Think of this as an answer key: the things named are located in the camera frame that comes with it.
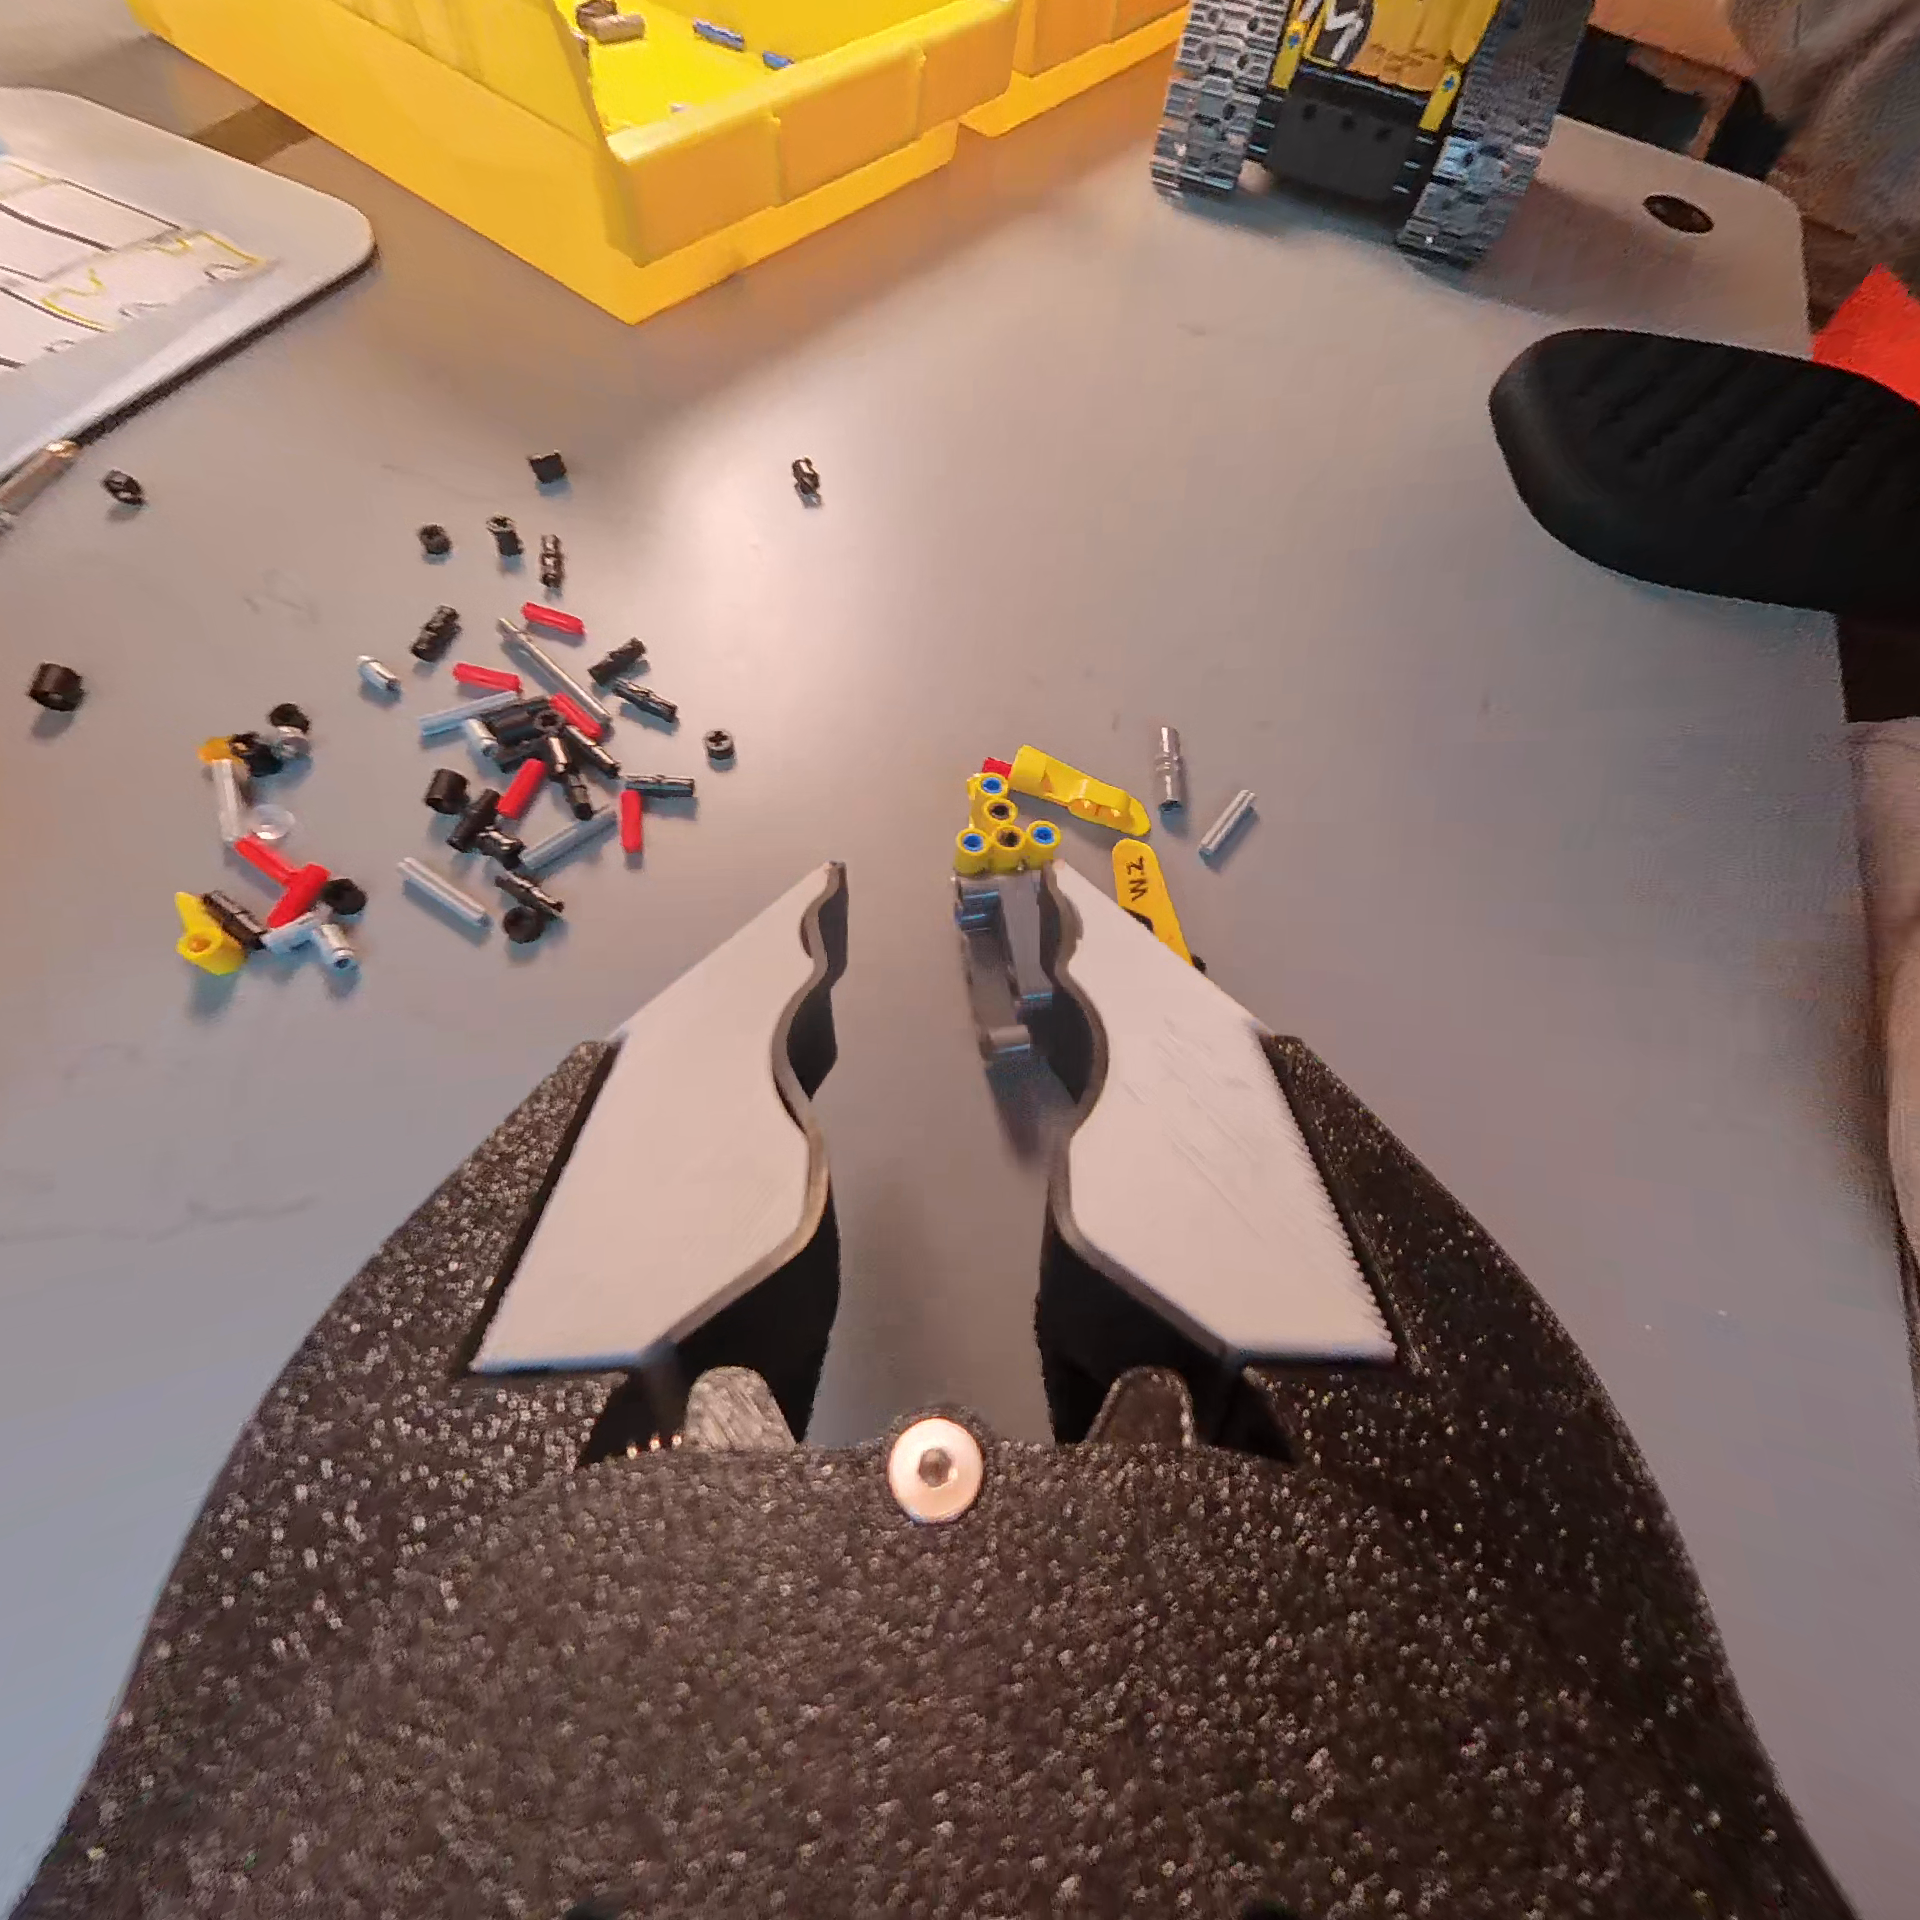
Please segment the yellow tracked toy robot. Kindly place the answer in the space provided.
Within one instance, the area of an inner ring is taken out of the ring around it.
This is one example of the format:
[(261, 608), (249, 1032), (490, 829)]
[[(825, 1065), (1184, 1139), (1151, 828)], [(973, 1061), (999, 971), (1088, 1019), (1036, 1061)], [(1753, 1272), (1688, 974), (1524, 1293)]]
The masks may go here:
[(1477, 266), (1544, 157), (1588, 2), (1194, 2), (1151, 178), (1226, 198), (1250, 165)]

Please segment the grey brick assembly, blue pins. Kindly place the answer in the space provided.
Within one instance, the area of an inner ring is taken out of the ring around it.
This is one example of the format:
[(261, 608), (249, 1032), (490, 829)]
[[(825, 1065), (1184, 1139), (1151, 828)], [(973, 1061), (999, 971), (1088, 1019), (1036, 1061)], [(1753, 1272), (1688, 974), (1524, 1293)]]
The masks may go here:
[(1048, 872), (1060, 828), (1022, 811), (1013, 764), (986, 758), (967, 781), (967, 825), (950, 846), (952, 921), (983, 1064), (1038, 1058), (1056, 1012), (1058, 904)]

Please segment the yellow plastic bin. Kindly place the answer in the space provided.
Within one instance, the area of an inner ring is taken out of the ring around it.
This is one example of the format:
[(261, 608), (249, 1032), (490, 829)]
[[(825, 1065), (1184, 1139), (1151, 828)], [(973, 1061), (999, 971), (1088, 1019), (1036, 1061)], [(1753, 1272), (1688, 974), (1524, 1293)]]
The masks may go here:
[(961, 116), (1000, 137), (1174, 43), (1185, 2), (1022, 2), (1005, 91)]
[(1020, 5), (145, 2), (133, 16), (617, 321), (948, 163)]

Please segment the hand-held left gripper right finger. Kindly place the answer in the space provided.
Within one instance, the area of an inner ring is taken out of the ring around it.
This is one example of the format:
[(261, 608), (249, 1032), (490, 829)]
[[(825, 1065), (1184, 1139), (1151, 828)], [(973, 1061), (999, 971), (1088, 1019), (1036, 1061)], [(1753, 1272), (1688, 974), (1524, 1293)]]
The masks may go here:
[(1069, 1245), (1222, 1361), (1391, 1363), (1270, 1034), (1080, 874), (1052, 882), (1095, 1044), (1056, 1194)]

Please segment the yellow angled brick piece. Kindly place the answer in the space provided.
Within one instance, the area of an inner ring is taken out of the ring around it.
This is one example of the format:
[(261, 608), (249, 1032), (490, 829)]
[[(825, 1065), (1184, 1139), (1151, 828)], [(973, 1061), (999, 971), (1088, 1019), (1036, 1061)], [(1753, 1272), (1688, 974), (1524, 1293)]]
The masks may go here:
[(1119, 840), (1110, 850), (1117, 905), (1194, 971), (1207, 971), (1184, 938), (1158, 853), (1141, 840)]

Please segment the yellow brick arm piece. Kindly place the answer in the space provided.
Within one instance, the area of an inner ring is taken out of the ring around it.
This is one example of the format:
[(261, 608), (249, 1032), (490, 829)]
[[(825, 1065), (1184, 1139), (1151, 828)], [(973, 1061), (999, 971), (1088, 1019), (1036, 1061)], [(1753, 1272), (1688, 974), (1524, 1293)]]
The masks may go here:
[(1056, 805), (1080, 824), (1119, 837), (1149, 835), (1148, 810), (1135, 796), (1040, 747), (1022, 746), (1009, 758), (986, 756), (978, 773), (999, 779), (1009, 796)]

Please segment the small pieces inside bin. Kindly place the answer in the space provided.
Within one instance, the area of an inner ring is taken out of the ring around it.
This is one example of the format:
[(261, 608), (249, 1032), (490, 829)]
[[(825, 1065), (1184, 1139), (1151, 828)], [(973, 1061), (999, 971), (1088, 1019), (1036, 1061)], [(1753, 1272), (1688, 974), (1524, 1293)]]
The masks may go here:
[[(639, 43), (647, 42), (654, 27), (649, 26), (649, 16), (638, 5), (618, 5), (618, 2), (575, 2), (567, 5), (572, 13), (572, 26), (575, 37), (584, 46), (618, 46), (618, 43)], [(688, 16), (684, 11), (674, 11), (671, 8), (665, 9), (663, 18), (677, 18), (685, 32), (690, 32), (696, 42), (709, 46), (717, 46), (732, 52), (748, 54), (754, 50), (749, 37), (743, 29), (732, 27), (728, 22), (706, 18), (706, 16)]]

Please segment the person's beige sweatshirt torso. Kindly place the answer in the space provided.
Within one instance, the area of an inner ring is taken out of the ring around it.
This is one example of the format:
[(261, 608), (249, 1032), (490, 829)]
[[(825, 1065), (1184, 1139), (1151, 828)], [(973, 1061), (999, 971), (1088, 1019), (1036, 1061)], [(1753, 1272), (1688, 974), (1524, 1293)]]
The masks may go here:
[(1918, 1345), (1918, 718), (1854, 722), (1866, 956), (1874, 971), (1885, 1154), (1901, 1229), (1903, 1299)]

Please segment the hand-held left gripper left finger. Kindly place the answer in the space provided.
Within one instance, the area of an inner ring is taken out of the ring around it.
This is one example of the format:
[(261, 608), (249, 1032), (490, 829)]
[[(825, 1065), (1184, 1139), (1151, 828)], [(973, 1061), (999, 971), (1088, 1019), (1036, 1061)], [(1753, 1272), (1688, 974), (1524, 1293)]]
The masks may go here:
[(480, 1376), (713, 1347), (813, 1384), (838, 1293), (825, 1137), (847, 872), (821, 866), (613, 1036), (478, 1336)]

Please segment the grey desk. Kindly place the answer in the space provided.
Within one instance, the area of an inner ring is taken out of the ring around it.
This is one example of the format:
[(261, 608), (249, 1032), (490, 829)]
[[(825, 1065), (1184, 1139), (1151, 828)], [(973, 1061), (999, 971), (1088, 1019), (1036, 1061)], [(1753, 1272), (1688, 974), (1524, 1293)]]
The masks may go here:
[[(844, 1293), (812, 1429), (1048, 1437), (1040, 1118), (976, 1057), (948, 842), (986, 752), (1149, 781), (1208, 971), (1518, 1259), (1687, 1537), (1860, 1915), (1914, 1912), (1914, 1444), (1854, 781), (1823, 621), (1542, 536), (1486, 418), (1533, 338), (1797, 348), (1792, 209), (1560, 128), (1481, 273), (1329, 209), (1162, 202), (1157, 66), (621, 328), (346, 156), (377, 266), (62, 483), (212, 472), (458, 526), (592, 629), (522, 650), (696, 779), (516, 952), (366, 914), (344, 994), (245, 974), (4, 1029), (4, 1907), (60, 1832), (232, 1437), (377, 1245), (578, 1040), (847, 866), (822, 1085)], [(1194, 853), (1244, 788), (1257, 816)]]

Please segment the scattered small building pieces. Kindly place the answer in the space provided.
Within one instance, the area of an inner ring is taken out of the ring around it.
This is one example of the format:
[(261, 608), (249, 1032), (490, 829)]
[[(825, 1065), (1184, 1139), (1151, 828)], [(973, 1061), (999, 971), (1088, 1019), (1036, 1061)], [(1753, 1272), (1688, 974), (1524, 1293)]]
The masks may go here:
[(57, 483), (4, 532), (4, 1029), (160, 1002), (220, 1011), (245, 974), (319, 969), (344, 994), (408, 921), (516, 952), (568, 924), (578, 849), (645, 862), (642, 828), (700, 784), (639, 761), (693, 725), (638, 686), (647, 738), (589, 697), (630, 690), (565, 653), (592, 629), (527, 601), (461, 528), (362, 486), (296, 496), (212, 472)]

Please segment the white instruction sheet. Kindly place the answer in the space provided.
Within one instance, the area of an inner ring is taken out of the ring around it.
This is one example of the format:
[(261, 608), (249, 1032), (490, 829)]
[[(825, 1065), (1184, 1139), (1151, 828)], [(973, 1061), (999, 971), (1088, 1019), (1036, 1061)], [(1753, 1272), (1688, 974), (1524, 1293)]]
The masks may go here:
[(2, 93), (2, 472), (361, 273), (367, 220), (96, 102)]

